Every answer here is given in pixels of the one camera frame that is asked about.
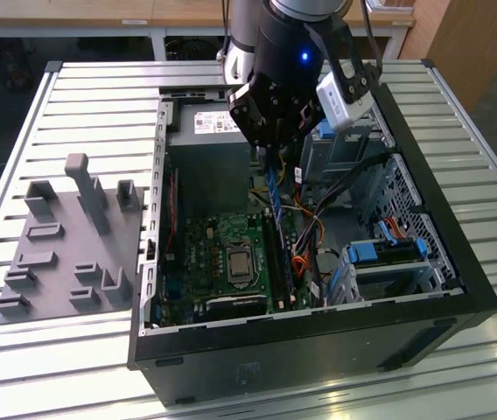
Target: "aluminum workbench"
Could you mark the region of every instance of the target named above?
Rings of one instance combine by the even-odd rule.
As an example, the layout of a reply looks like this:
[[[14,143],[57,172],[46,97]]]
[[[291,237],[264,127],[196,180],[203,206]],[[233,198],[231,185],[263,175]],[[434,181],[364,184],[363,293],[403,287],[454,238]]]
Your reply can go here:
[[[68,153],[84,152],[104,187],[124,176],[149,188],[158,88],[170,80],[222,83],[211,62],[66,63],[47,70],[0,180],[0,290],[25,223],[22,197],[30,180],[49,179],[58,192],[74,189],[64,162]],[[382,78],[497,293],[495,155],[436,69],[393,61]],[[0,417],[497,417],[497,315],[412,368],[172,410],[140,372],[126,368],[129,330],[130,311],[1,325]]]

